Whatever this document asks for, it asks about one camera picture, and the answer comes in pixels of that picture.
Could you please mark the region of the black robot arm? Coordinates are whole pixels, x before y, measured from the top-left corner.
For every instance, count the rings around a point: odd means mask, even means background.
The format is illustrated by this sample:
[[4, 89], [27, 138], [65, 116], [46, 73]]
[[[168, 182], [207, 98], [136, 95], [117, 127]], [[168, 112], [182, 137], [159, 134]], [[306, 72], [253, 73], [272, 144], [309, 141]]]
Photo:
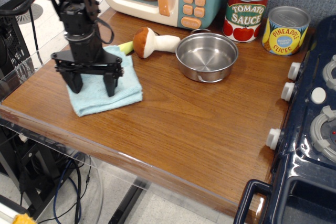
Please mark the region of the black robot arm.
[[[24, 0], [14, 10], [2, 10], [2, 16], [16, 16], [28, 10], [34, 0]], [[99, 25], [106, 23], [98, 18], [96, 0], [50, 0], [65, 28], [70, 50], [51, 55], [58, 71], [72, 92], [78, 94], [83, 86], [82, 74], [101, 75], [109, 97], [114, 96], [118, 79], [123, 76], [121, 58], [106, 52]]]

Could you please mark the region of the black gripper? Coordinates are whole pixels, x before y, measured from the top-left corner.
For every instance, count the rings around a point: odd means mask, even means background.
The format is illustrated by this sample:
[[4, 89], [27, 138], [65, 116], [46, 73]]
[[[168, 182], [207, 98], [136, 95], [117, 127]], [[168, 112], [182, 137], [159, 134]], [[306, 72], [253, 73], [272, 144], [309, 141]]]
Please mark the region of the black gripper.
[[106, 52], [94, 31], [83, 35], [65, 33], [70, 49], [54, 52], [51, 58], [72, 92], [78, 94], [83, 86], [81, 74], [103, 75], [108, 97], [115, 94], [119, 77], [124, 71], [121, 58]]

